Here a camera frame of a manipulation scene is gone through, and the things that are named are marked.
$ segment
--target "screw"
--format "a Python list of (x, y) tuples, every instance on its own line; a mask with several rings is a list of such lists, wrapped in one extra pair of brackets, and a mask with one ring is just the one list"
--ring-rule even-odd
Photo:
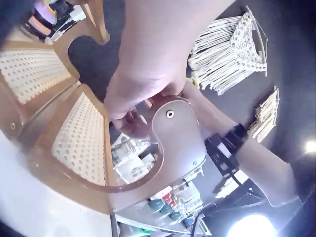
[(167, 118), (169, 118), (169, 119), (173, 118), (173, 116), (174, 116), (173, 110), (171, 110), (171, 109), (168, 110), (167, 113), (166, 113), (166, 116), (167, 116)]

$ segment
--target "black wristband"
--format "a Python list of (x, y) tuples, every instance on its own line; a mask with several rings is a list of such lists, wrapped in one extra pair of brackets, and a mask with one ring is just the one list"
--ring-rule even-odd
[(247, 138), (247, 129), (239, 124), (230, 130), (225, 137), (215, 134), (205, 140), (208, 155), (224, 177), (238, 170), (239, 164), (235, 159), (235, 154)]

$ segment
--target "bright light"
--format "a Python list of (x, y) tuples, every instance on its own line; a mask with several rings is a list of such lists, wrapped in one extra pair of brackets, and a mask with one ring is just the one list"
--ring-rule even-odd
[(275, 237), (276, 232), (263, 215), (250, 215), (236, 222), (229, 230), (227, 237)]
[(316, 141), (308, 141), (305, 149), (307, 153), (316, 152)]

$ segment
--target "red item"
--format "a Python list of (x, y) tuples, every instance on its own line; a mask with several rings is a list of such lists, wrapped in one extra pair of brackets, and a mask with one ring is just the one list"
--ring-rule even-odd
[(176, 204), (175, 201), (172, 201), (172, 202), (170, 203), (170, 205), (172, 206), (172, 208), (175, 208), (175, 207), (177, 206), (177, 204)]
[(165, 200), (167, 204), (170, 204), (172, 202), (171, 193), (167, 193), (162, 199)]

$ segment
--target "macrame hanging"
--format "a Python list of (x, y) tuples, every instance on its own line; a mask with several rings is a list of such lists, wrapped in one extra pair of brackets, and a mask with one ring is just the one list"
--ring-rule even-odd
[(279, 89), (274, 87), (274, 92), (256, 109), (256, 121), (250, 125), (248, 134), (259, 143), (276, 125), (279, 100)]
[[(246, 8), (243, 16), (213, 21), (195, 41), (188, 64), (193, 71), (192, 78), (202, 89), (209, 85), (221, 95), (255, 71), (265, 71), (266, 75), (266, 54), (260, 31), (250, 9)], [(253, 29), (261, 44), (258, 53), (252, 38)]]

